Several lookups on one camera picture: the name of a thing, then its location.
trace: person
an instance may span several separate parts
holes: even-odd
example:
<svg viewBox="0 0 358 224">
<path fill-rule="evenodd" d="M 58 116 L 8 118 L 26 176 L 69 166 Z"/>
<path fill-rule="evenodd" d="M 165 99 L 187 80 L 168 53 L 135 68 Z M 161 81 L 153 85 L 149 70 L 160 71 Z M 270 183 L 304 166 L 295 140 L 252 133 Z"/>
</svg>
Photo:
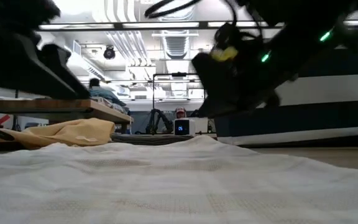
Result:
<svg viewBox="0 0 358 224">
<path fill-rule="evenodd" d="M 91 96 L 103 97 L 111 103 L 117 104 L 119 106 L 126 106 L 126 104 L 119 100 L 118 97 L 112 91 L 101 88 L 100 80 L 98 80 L 97 78 L 92 78 L 89 81 L 89 92 L 91 93 Z"/>
<path fill-rule="evenodd" d="M 186 118 L 187 115 L 186 115 L 186 109 L 179 106 L 176 110 L 175 110 L 175 114 L 176 114 L 176 117 L 177 119 L 180 119 L 180 118 Z"/>
</svg>

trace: yellow cloth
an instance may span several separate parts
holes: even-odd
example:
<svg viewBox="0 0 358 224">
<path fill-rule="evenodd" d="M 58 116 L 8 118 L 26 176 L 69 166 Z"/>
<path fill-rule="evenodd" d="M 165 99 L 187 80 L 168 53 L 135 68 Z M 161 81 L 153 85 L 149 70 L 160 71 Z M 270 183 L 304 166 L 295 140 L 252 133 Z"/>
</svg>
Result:
<svg viewBox="0 0 358 224">
<path fill-rule="evenodd" d="M 110 141 L 115 124 L 96 118 L 78 119 L 49 126 L 27 128 L 22 132 L 9 129 L 1 131 L 12 135 L 28 149 L 37 149 L 60 142 L 69 146 L 98 146 Z"/>
</svg>

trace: blue cloth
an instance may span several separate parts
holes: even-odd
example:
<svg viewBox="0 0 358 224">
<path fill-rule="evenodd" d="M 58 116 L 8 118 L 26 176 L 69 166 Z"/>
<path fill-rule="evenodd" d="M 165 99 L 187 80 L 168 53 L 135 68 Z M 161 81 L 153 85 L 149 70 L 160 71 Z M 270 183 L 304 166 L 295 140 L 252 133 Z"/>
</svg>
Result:
<svg viewBox="0 0 358 224">
<path fill-rule="evenodd" d="M 126 104 L 119 100 L 118 97 L 112 91 L 105 90 L 99 86 L 92 87 L 89 92 L 91 93 L 91 96 L 103 97 L 111 103 L 115 103 L 120 106 L 126 106 Z"/>
</svg>

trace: yellow sticker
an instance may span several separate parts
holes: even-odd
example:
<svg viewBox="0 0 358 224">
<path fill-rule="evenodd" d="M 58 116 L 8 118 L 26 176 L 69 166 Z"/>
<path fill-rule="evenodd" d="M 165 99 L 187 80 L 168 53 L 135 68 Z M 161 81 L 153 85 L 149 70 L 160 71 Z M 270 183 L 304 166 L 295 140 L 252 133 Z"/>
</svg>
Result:
<svg viewBox="0 0 358 224">
<path fill-rule="evenodd" d="M 218 62 L 224 62 L 229 59 L 234 59 L 239 52 L 234 47 L 228 47 L 224 50 L 214 49 L 211 51 L 211 56 Z"/>
</svg>

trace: floor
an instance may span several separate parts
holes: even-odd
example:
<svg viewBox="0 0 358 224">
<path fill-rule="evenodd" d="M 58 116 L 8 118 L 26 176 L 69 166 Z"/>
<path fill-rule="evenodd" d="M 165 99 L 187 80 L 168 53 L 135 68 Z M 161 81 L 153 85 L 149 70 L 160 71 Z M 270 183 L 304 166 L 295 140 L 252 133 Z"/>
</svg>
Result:
<svg viewBox="0 0 358 224">
<path fill-rule="evenodd" d="M 288 154 L 325 162 L 339 167 L 358 169 L 358 148 L 285 148 L 253 149 L 267 154 Z"/>
</svg>

